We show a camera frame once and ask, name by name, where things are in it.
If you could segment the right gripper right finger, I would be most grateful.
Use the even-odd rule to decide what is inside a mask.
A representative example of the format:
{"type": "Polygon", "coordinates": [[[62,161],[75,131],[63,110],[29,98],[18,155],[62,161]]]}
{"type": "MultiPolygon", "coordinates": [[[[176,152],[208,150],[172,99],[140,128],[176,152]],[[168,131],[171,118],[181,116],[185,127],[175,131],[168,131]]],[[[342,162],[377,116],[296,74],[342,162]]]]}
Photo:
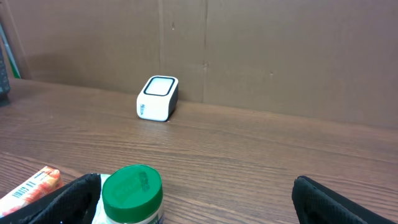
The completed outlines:
{"type": "Polygon", "coordinates": [[[304,175],[294,180],[292,201],[300,224],[394,224],[304,175]]]}

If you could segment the teal wet wipes pack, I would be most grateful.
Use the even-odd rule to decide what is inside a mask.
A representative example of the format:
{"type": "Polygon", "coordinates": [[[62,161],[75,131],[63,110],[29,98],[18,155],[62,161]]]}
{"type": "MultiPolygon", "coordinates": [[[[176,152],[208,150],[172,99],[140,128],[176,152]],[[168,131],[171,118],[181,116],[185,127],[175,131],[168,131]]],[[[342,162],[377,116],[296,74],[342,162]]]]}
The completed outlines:
{"type": "Polygon", "coordinates": [[[95,215],[93,217],[91,224],[111,224],[111,222],[108,220],[108,217],[104,210],[104,203],[103,203],[103,197],[102,197],[103,185],[109,176],[110,176],[110,174],[100,174],[101,191],[99,193],[99,200],[97,202],[95,215]]]}

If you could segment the orange Kleenex tissue pack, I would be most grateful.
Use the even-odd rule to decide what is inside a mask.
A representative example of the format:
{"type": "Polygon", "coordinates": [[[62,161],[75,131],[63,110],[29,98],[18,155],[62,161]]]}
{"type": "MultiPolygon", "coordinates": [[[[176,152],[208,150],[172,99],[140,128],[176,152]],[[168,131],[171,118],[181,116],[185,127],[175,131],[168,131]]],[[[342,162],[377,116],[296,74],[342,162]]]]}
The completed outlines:
{"type": "Polygon", "coordinates": [[[1,198],[1,218],[37,201],[63,186],[58,169],[45,166],[1,198]]]}

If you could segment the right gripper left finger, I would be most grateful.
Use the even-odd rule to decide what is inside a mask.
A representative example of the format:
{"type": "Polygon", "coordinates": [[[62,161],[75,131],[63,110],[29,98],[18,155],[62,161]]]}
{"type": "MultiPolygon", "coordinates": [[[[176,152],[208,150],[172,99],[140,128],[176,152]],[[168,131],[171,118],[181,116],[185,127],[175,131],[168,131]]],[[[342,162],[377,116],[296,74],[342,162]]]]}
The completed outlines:
{"type": "Polygon", "coordinates": [[[85,174],[1,218],[1,224],[91,224],[101,195],[101,176],[85,174]]]}

